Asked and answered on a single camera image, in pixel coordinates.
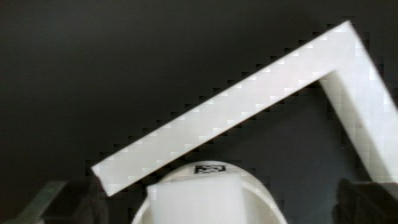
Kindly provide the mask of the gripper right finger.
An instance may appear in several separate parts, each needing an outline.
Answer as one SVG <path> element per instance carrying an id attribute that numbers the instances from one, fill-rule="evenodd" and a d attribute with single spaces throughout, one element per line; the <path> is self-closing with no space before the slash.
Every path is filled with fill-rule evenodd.
<path id="1" fill-rule="evenodd" d="M 398 224 L 398 183 L 342 180 L 335 224 Z"/>

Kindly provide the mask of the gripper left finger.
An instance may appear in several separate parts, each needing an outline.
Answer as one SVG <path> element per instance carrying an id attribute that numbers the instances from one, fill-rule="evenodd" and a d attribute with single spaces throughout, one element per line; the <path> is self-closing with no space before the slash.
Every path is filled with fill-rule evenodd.
<path id="1" fill-rule="evenodd" d="M 98 179 L 49 182 L 11 224 L 111 224 Z"/>

